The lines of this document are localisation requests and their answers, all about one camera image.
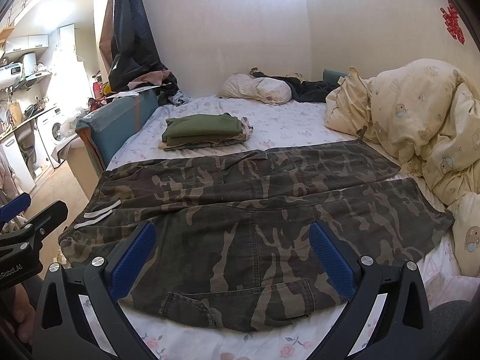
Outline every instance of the tiled floor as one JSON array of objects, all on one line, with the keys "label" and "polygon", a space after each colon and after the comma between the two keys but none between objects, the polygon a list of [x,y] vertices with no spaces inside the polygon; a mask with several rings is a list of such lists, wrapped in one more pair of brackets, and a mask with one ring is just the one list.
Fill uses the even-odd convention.
[{"label": "tiled floor", "polygon": [[61,200],[67,204],[68,218],[43,240],[43,248],[40,250],[40,261],[43,264],[43,272],[40,274],[42,278],[53,259],[58,255],[59,235],[83,211],[88,203],[88,198],[83,193],[66,162],[56,169],[34,193],[32,204],[26,212],[27,219],[35,216],[56,200]]}]

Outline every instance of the washing machine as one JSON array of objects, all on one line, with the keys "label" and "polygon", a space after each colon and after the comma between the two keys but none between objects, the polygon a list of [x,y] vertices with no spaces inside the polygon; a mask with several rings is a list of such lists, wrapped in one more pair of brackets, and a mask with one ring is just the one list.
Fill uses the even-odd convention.
[{"label": "washing machine", "polygon": [[62,135],[60,134],[60,127],[67,121],[67,119],[68,115],[64,114],[62,109],[58,106],[37,118],[38,132],[40,133],[46,152],[55,169],[61,165],[63,160],[59,163],[57,158],[52,157],[53,151],[65,140],[71,139],[62,138]]}]

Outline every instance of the camouflage pants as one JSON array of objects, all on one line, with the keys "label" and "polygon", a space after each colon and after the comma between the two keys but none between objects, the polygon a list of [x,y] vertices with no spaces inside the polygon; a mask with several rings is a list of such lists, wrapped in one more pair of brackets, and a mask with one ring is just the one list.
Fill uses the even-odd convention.
[{"label": "camouflage pants", "polygon": [[74,230],[82,213],[61,247],[83,266],[150,220],[157,242],[129,304],[191,326],[282,327],[341,303],[310,249],[312,222],[378,263],[417,261],[438,244],[452,217],[413,180],[381,181],[398,170],[360,141],[133,163],[104,173],[85,212],[121,206]]}]

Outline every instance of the bed sheet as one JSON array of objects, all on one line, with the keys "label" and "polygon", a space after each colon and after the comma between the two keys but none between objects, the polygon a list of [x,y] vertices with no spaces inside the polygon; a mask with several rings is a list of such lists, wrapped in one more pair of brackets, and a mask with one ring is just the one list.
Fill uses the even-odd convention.
[{"label": "bed sheet", "polygon": [[[196,99],[175,107],[166,105],[157,109],[143,129],[131,137],[110,162],[114,169],[129,162],[153,158],[179,158],[203,155],[226,155],[272,147],[315,145],[351,140],[353,137],[325,127],[325,104],[289,102],[274,106],[244,99],[219,99],[216,96]],[[158,148],[167,125],[165,120],[192,114],[222,114],[248,117],[254,133],[244,144],[198,150],[164,151]],[[460,276],[453,254],[450,235],[443,237],[435,250],[418,262],[430,308],[450,300],[471,300],[480,279]],[[361,350],[374,330],[385,296],[377,298],[353,352]],[[82,305],[99,345],[111,353],[103,331],[95,317],[88,297]],[[306,359],[335,323],[344,306],[316,312],[310,317],[281,329],[268,332],[241,333],[226,329],[200,329],[145,315],[123,307],[140,337],[161,360],[256,360]]]},{"label": "bed sheet", "polygon": [[[291,101],[284,105],[269,105],[256,100],[220,99],[217,96],[196,99],[180,107],[164,105],[155,110],[140,132],[124,143],[113,156],[107,170],[153,158],[227,155],[272,147],[308,146],[354,139],[325,127],[325,111],[326,105],[323,103]],[[167,119],[194,114],[219,115],[225,112],[239,119],[247,117],[253,126],[253,134],[243,144],[175,151],[158,148],[162,134],[167,129]]]}]

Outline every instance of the blue gripper pad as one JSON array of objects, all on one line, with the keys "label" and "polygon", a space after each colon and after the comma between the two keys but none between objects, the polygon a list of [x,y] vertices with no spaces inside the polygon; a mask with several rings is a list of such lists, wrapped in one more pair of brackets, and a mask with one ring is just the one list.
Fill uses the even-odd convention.
[{"label": "blue gripper pad", "polygon": [[335,291],[341,297],[351,300],[357,292],[353,270],[318,223],[311,224],[309,237],[310,246],[322,263]]},{"label": "blue gripper pad", "polygon": [[109,288],[115,302],[130,293],[131,287],[155,246],[156,239],[157,229],[153,223],[148,223],[118,261],[110,275]]},{"label": "blue gripper pad", "polygon": [[0,208],[0,222],[11,221],[20,212],[25,211],[31,203],[30,195],[25,192],[22,193],[18,198]]}]

